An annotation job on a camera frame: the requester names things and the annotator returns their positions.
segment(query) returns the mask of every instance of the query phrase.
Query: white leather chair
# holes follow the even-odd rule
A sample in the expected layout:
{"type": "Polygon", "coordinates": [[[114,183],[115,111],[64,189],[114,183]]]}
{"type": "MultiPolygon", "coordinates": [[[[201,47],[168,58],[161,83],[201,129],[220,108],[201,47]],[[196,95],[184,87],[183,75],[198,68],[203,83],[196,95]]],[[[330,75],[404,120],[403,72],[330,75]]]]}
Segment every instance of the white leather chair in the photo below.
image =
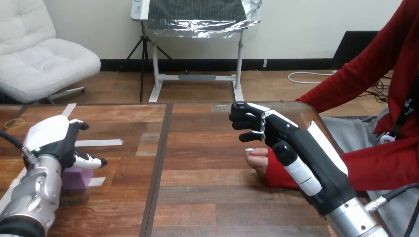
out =
{"type": "Polygon", "coordinates": [[[100,70],[96,54],[55,37],[42,0],[0,0],[1,93],[21,103],[32,103],[84,90],[51,95],[100,70]]]}

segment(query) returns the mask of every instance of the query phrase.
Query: red sleeve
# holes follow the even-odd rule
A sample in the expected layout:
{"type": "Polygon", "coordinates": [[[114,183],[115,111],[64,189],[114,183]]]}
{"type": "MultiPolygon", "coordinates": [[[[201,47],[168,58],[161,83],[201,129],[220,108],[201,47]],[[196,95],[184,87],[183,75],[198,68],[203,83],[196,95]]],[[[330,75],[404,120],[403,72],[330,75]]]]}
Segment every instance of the red sleeve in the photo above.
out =
{"type": "Polygon", "coordinates": [[[404,0],[391,20],[371,44],[336,74],[307,92],[298,101],[312,105],[317,112],[329,110],[355,99],[388,71],[398,58],[413,18],[415,0],[404,0]]]}
{"type": "MultiPolygon", "coordinates": [[[[348,167],[349,182],[355,190],[390,190],[419,182],[418,145],[419,138],[415,137],[340,156],[348,167]]],[[[297,187],[272,150],[265,182],[272,187],[297,187]]]]}

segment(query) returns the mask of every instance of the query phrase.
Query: prosthetic hand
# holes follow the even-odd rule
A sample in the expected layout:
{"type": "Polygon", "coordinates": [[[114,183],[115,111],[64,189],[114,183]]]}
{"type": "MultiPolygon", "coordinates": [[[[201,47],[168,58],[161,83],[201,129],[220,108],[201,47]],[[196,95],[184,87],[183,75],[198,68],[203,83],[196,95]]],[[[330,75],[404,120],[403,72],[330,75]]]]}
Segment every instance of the prosthetic hand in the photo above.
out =
{"type": "Polygon", "coordinates": [[[388,236],[357,199],[346,165],[314,122],[302,130],[275,110],[242,102],[232,105],[230,120],[236,130],[253,130],[241,134],[240,141],[265,141],[272,148],[307,201],[340,237],[388,236]]]}
{"type": "Polygon", "coordinates": [[[88,128],[83,121],[55,116],[33,126],[24,144],[1,134],[21,149],[27,173],[0,214],[0,236],[46,237],[59,205],[61,172],[73,165],[95,169],[107,164],[75,150],[79,130],[88,128]]]}

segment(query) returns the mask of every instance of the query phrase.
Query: tape strip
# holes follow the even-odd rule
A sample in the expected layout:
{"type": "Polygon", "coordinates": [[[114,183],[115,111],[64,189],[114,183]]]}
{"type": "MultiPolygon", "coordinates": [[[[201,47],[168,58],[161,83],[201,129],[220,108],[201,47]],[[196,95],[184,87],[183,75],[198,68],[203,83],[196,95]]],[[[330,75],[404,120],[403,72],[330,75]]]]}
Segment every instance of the tape strip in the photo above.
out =
{"type": "Polygon", "coordinates": [[[74,110],[77,104],[68,104],[66,109],[63,111],[61,115],[64,115],[65,117],[69,117],[71,112],[74,110]]]}
{"type": "Polygon", "coordinates": [[[7,204],[9,204],[9,202],[12,200],[12,193],[13,193],[14,187],[16,187],[19,184],[20,179],[25,175],[26,175],[26,168],[23,168],[20,174],[17,176],[17,178],[14,179],[13,182],[10,184],[10,187],[6,191],[4,196],[0,199],[0,213],[3,212],[7,204]]]}
{"type": "Polygon", "coordinates": [[[92,178],[89,183],[90,186],[102,186],[103,182],[105,181],[106,177],[101,178],[92,178]]]}
{"type": "Polygon", "coordinates": [[[76,147],[100,147],[100,146],[120,146],[122,145],[121,139],[113,140],[82,140],[76,141],[76,147]]]}

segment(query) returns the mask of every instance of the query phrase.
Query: white power cord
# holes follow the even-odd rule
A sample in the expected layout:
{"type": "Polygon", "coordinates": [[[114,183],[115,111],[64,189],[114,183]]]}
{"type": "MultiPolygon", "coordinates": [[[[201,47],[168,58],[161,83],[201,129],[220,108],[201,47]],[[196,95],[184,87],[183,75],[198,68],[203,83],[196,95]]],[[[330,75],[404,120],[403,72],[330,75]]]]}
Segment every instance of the white power cord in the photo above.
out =
{"type": "Polygon", "coordinates": [[[295,83],[301,83],[301,84],[320,84],[320,82],[309,82],[309,81],[297,81],[297,80],[293,80],[291,79],[291,76],[294,74],[312,74],[312,75],[319,75],[319,76],[331,76],[333,74],[335,74],[337,71],[333,71],[333,73],[331,74],[323,74],[323,73],[309,73],[309,72],[295,72],[295,73],[291,73],[288,75],[288,79],[292,82],[295,83]]]}

